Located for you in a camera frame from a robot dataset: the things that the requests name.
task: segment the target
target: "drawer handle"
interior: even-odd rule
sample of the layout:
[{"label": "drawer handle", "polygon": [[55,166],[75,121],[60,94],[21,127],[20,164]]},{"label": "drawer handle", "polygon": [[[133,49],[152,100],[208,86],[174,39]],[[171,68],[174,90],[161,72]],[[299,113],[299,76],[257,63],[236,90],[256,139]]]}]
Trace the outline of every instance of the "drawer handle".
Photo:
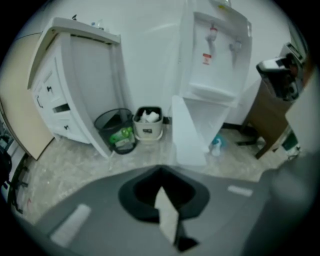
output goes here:
[{"label": "drawer handle", "polygon": [[38,99],[39,99],[39,95],[36,97],[36,102],[38,102],[39,107],[43,109],[44,107],[40,105],[40,103],[39,103],[39,100],[38,100]]}]

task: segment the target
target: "black mesh trash can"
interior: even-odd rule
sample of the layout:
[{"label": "black mesh trash can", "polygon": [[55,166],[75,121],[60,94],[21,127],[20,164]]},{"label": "black mesh trash can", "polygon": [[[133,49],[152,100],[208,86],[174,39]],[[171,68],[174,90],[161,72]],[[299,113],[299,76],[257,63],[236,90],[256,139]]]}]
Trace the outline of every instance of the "black mesh trash can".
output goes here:
[{"label": "black mesh trash can", "polygon": [[94,126],[110,150],[124,155],[137,145],[132,118],[129,109],[117,108],[100,115]]}]

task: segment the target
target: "white cabinet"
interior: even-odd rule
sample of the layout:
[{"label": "white cabinet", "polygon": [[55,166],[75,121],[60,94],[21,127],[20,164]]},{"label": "white cabinet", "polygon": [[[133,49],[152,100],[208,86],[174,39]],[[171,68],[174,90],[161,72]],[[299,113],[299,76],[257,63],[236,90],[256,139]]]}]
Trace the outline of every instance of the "white cabinet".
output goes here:
[{"label": "white cabinet", "polygon": [[94,127],[104,112],[121,107],[113,47],[120,37],[75,20],[54,18],[43,31],[29,69],[28,89],[53,134],[111,151]]}]

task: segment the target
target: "white trash bin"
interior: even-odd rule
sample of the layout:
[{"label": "white trash bin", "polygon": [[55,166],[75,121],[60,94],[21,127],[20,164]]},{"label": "white trash bin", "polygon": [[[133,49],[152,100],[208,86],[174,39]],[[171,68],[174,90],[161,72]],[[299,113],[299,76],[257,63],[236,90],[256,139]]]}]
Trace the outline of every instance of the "white trash bin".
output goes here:
[{"label": "white trash bin", "polygon": [[[159,114],[159,120],[156,122],[139,122],[143,112],[146,111],[147,115],[151,112]],[[164,116],[162,110],[157,106],[143,106],[140,107],[133,117],[133,123],[135,128],[136,137],[142,142],[146,141],[157,141],[161,138],[162,126],[164,122]]]}]

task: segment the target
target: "white wall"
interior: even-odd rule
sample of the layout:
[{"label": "white wall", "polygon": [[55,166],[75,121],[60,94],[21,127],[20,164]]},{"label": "white wall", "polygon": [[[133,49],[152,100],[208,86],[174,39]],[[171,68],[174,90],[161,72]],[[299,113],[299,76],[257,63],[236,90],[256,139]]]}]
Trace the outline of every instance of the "white wall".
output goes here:
[{"label": "white wall", "polygon": [[[103,19],[113,34],[121,34],[121,47],[132,110],[142,105],[162,107],[167,115],[174,94],[179,49],[179,25],[186,0],[55,0],[37,17],[33,30],[43,30],[49,19],[70,19],[86,24]],[[245,92],[238,108],[227,118],[241,124],[258,92],[256,65],[276,57],[290,41],[286,17],[271,0],[232,0],[232,7],[252,23],[252,55]],[[20,34],[27,34],[25,29]]]},{"label": "white wall", "polygon": [[291,37],[286,15],[272,0],[231,0],[231,6],[252,24],[252,53],[244,92],[239,106],[226,119],[227,123],[241,125],[258,93],[260,75],[256,65],[277,57]]}]

